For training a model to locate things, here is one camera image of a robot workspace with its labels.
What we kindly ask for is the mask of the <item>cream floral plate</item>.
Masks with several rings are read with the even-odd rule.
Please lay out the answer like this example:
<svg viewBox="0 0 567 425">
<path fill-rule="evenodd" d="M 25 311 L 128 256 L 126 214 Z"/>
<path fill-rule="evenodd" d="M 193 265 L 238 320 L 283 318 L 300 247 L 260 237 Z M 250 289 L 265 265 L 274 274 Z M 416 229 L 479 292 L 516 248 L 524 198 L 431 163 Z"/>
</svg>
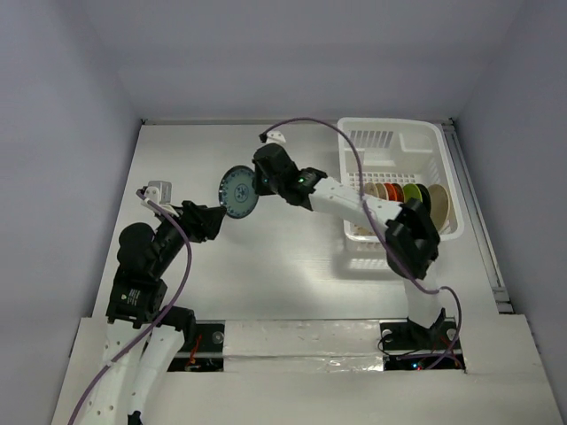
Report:
<svg viewBox="0 0 567 425">
<path fill-rule="evenodd" d="M 375 183 L 366 182 L 363 186 L 363 191 L 365 195 L 379 197 L 379 192 Z"/>
</svg>

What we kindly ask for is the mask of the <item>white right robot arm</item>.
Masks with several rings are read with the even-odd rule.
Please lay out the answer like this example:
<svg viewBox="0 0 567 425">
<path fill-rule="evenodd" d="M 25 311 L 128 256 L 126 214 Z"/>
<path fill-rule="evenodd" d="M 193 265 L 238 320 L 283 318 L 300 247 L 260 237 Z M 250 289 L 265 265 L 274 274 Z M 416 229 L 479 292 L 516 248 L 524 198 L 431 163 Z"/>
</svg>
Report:
<svg viewBox="0 0 567 425">
<path fill-rule="evenodd" d="M 439 256 L 440 236 L 425 205 L 372 197 L 312 167 L 298 169 L 283 146 L 269 143 L 253 155 L 258 195 L 278 195 L 289 205 L 325 213 L 371 229 L 386 252 L 391 270 L 402 278 L 408 301 L 408 337 L 427 347 L 440 335 L 445 309 L 439 287 L 427 276 Z"/>
</svg>

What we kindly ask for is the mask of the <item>blue patterned plate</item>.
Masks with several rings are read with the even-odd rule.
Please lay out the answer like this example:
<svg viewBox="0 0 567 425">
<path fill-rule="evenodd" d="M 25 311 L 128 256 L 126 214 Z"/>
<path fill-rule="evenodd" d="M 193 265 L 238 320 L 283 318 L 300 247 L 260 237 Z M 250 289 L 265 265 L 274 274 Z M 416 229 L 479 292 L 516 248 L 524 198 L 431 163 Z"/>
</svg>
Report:
<svg viewBox="0 0 567 425">
<path fill-rule="evenodd" d="M 242 165 L 231 167 L 222 176 L 218 198 L 230 218 L 243 219 L 255 209 L 259 195 L 253 187 L 254 177 L 254 171 Z"/>
</svg>

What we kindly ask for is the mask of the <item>orange plate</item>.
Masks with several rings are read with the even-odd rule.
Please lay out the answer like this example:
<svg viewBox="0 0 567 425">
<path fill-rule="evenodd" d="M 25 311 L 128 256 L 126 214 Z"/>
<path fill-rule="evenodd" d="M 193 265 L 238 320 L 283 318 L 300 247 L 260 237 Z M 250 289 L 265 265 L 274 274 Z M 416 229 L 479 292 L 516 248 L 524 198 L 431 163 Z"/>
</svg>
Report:
<svg viewBox="0 0 567 425">
<path fill-rule="evenodd" d="M 402 202 L 404 197 L 403 193 L 399 193 L 397 187 L 393 183 L 385 182 L 384 183 L 386 193 L 388 196 L 389 201 L 393 202 Z"/>
</svg>

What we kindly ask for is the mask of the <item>silver foil strip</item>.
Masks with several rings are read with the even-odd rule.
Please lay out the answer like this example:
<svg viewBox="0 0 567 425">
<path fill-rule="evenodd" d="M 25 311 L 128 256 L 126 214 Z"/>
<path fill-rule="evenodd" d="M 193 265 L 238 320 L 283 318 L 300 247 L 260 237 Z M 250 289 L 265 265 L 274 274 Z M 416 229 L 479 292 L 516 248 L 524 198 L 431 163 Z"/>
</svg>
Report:
<svg viewBox="0 0 567 425">
<path fill-rule="evenodd" d="M 229 373 L 381 372 L 378 321 L 227 321 Z"/>
</svg>

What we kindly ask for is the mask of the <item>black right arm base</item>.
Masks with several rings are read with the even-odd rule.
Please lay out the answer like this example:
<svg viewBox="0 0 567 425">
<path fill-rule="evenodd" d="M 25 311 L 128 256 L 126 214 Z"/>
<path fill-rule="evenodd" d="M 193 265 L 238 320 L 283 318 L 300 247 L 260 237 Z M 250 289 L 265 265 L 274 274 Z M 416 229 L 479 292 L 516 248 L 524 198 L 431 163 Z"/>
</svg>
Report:
<svg viewBox="0 0 567 425">
<path fill-rule="evenodd" d="M 429 327 L 423 328 L 410 319 L 381 321 L 379 347 L 385 354 L 415 354 L 447 348 L 455 336 L 456 320 L 447 318 L 445 310 Z"/>
</svg>

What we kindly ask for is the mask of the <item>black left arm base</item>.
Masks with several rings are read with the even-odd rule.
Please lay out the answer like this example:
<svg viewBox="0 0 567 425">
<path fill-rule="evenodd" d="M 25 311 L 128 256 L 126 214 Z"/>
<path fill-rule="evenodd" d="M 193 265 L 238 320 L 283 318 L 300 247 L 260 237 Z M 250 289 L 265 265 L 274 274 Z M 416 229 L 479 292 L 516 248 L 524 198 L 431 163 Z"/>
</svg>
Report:
<svg viewBox="0 0 567 425">
<path fill-rule="evenodd" d="M 198 321 L 196 336 L 171 361 L 168 372 L 222 372 L 224 321 Z"/>
</svg>

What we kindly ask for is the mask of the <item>white plastic dish rack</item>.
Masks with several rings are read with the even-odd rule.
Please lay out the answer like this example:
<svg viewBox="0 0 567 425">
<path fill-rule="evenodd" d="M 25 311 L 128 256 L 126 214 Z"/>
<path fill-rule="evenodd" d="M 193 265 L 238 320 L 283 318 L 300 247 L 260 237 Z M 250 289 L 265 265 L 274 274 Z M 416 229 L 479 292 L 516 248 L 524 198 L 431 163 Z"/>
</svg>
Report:
<svg viewBox="0 0 567 425">
<path fill-rule="evenodd" d="M 447 192 L 448 212 L 441 218 L 440 239 L 448 242 L 464 231 L 454 166 L 441 130 L 419 120 L 342 118 L 338 128 L 349 136 L 361 157 L 362 172 L 343 136 L 338 138 L 340 181 L 358 189 L 361 183 L 420 183 Z"/>
</svg>

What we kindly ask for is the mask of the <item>black plate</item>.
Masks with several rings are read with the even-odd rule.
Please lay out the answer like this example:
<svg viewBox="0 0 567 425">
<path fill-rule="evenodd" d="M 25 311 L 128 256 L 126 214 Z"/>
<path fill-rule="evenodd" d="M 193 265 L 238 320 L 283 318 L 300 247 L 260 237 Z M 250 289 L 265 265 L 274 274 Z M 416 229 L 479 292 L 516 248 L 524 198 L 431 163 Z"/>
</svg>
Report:
<svg viewBox="0 0 567 425">
<path fill-rule="evenodd" d="M 429 190 L 421 183 L 417 183 L 416 186 L 420 190 L 423 205 L 425 206 L 427 212 L 431 213 L 431 194 Z"/>
</svg>

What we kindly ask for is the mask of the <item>cream plate with writing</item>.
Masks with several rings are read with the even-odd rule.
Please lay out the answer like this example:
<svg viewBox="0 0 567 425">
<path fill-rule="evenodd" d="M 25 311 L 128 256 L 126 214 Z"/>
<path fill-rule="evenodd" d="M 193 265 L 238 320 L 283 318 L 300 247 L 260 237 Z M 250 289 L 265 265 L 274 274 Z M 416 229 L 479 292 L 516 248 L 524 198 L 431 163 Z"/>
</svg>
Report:
<svg viewBox="0 0 567 425">
<path fill-rule="evenodd" d="M 438 232 L 441 233 L 451 211 L 450 195 L 448 190 L 440 184 L 432 184 L 428 191 L 431 199 L 431 220 Z"/>
</svg>

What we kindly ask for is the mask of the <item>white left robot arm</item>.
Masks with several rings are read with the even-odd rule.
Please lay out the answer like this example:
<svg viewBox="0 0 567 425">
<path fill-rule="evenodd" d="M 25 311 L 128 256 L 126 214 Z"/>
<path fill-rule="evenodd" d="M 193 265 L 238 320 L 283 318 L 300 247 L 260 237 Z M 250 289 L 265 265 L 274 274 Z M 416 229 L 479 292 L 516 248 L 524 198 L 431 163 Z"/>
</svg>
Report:
<svg viewBox="0 0 567 425">
<path fill-rule="evenodd" d="M 198 342 L 195 313 L 164 301 L 163 275 L 181 249 L 215 239 L 226 209 L 141 199 L 160 224 L 137 222 L 120 233 L 100 370 L 77 402 L 71 424 L 143 423 L 175 355 Z"/>
</svg>

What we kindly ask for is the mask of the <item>lime green plate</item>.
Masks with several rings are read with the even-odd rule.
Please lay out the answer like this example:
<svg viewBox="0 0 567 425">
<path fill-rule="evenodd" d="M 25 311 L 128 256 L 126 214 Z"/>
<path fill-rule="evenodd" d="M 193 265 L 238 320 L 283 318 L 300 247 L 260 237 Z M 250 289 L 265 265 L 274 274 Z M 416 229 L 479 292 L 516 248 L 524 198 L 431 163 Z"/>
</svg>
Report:
<svg viewBox="0 0 567 425">
<path fill-rule="evenodd" d="M 415 183 L 408 183 L 402 187 L 404 202 L 408 203 L 411 199 L 423 201 L 423 195 L 419 187 Z"/>
</svg>

